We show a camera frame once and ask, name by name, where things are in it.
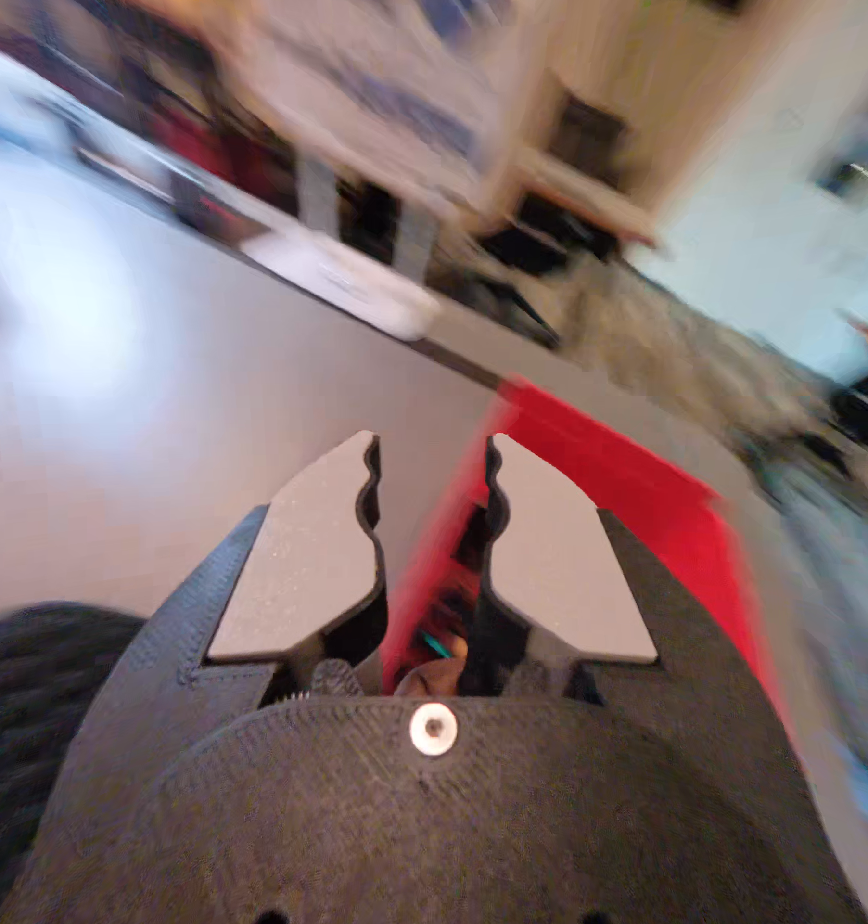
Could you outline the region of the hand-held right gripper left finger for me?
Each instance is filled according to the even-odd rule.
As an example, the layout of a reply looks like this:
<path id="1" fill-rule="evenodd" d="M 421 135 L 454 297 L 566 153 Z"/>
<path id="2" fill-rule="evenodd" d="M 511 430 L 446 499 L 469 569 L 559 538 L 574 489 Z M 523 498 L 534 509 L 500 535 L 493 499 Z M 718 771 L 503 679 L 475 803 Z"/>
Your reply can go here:
<path id="1" fill-rule="evenodd" d="M 212 664 L 279 664 L 298 687 L 325 660 L 382 694 L 389 625 L 376 528 L 381 441 L 359 431 L 303 468 L 271 499 L 209 642 Z"/>

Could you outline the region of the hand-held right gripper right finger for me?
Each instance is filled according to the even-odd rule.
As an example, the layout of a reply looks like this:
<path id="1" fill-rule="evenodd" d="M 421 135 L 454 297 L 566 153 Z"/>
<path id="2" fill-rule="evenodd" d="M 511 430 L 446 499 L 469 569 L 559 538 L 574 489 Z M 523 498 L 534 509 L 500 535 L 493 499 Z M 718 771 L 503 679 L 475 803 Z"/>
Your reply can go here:
<path id="1" fill-rule="evenodd" d="M 507 433 L 487 438 L 485 475 L 488 539 L 470 630 L 470 695 L 499 696 L 521 665 L 563 691 L 583 665 L 658 664 L 591 498 Z"/>

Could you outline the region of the red plastic bin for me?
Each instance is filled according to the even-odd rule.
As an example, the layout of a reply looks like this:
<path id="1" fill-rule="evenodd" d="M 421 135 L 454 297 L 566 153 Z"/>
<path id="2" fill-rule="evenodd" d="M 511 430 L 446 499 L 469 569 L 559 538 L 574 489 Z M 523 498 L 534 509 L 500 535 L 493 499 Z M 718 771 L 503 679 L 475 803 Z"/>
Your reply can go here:
<path id="1" fill-rule="evenodd" d="M 436 496 L 407 568 L 389 591 L 382 642 L 382 685 L 391 693 L 419 664 L 412 639 L 474 507 L 485 506 L 486 438 L 512 439 L 566 475 L 597 506 L 611 511 L 703 604 L 762 684 L 779 717 L 790 722 L 769 653 L 754 575 L 723 496 L 597 416 L 524 379 L 498 387 L 485 422 Z"/>

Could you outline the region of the person's right hand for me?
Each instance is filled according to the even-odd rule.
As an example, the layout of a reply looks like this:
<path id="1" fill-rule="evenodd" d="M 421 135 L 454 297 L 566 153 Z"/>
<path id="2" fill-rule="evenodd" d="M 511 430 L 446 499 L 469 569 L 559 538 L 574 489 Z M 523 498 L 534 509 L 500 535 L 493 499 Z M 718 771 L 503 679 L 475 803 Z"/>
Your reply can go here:
<path id="1" fill-rule="evenodd" d="M 468 653 L 467 640 L 450 635 L 444 639 L 448 657 L 420 664 L 394 689 L 394 696 L 412 699 L 451 699 L 458 695 Z"/>

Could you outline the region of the black honeycomb pad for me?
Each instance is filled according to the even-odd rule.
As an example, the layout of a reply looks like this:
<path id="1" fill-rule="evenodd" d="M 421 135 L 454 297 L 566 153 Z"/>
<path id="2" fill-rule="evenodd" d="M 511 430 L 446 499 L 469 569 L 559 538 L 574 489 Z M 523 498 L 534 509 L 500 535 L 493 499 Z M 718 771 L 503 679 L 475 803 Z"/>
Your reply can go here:
<path id="1" fill-rule="evenodd" d="M 145 624 L 72 602 L 0 613 L 0 907 L 90 704 Z"/>

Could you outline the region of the wooden office desk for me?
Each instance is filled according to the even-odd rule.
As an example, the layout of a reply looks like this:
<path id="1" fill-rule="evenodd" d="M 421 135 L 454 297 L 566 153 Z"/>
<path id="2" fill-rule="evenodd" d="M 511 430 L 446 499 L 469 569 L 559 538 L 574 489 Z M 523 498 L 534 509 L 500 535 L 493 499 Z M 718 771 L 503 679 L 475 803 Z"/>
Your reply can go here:
<path id="1" fill-rule="evenodd" d="M 554 156 L 533 148 L 520 151 L 514 165 L 523 190 L 601 227 L 623 244 L 660 247 L 653 218 L 601 180 L 592 179 Z"/>

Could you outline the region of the black office chair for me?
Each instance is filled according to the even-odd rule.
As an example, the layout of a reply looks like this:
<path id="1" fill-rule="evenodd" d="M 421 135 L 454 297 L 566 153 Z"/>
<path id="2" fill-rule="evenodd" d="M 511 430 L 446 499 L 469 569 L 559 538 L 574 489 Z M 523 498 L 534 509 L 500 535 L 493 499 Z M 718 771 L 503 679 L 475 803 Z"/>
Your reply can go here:
<path id="1" fill-rule="evenodd" d="M 620 171 L 614 158 L 625 129 L 618 117 L 568 94 L 549 153 L 616 191 Z M 620 249 L 608 230 L 531 192 L 509 225 L 477 241 L 499 263 L 532 276 L 566 269 L 585 252 L 606 261 Z"/>

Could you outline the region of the instruction board on stand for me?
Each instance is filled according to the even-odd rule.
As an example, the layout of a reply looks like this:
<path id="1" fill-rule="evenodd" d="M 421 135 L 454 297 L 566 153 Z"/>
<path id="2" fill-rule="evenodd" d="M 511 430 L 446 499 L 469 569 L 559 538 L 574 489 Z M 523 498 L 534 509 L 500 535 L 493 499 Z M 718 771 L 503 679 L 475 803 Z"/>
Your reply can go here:
<path id="1" fill-rule="evenodd" d="M 225 71 L 296 148 L 308 230 L 243 252 L 383 334 L 425 338 L 440 226 L 486 212 L 509 151 L 523 13 L 521 2 L 246 2 Z M 401 203 L 394 267 L 340 241 L 335 168 Z"/>

